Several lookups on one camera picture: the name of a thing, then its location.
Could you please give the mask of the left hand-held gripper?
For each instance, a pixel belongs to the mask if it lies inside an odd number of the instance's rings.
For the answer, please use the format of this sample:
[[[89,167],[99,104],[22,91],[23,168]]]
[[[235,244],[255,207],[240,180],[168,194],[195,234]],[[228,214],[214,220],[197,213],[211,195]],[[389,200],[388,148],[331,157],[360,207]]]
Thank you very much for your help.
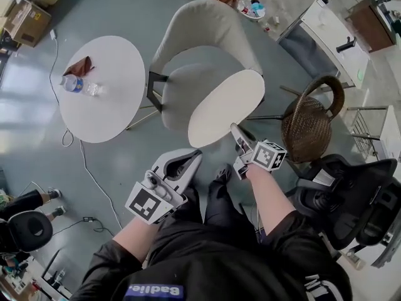
[[[125,207],[146,224],[159,224],[187,202],[183,195],[202,161],[199,149],[177,149],[162,154],[136,182]]]

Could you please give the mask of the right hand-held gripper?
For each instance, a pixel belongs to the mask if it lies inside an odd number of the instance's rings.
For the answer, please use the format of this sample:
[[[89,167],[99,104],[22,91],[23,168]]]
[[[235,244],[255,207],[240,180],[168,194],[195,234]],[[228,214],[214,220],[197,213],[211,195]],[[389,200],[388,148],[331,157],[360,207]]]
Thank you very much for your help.
[[[287,154],[286,149],[273,142],[257,142],[252,133],[235,123],[231,124],[231,135],[236,142],[238,153],[233,168],[239,179],[246,178],[250,164],[268,172],[279,169]]]

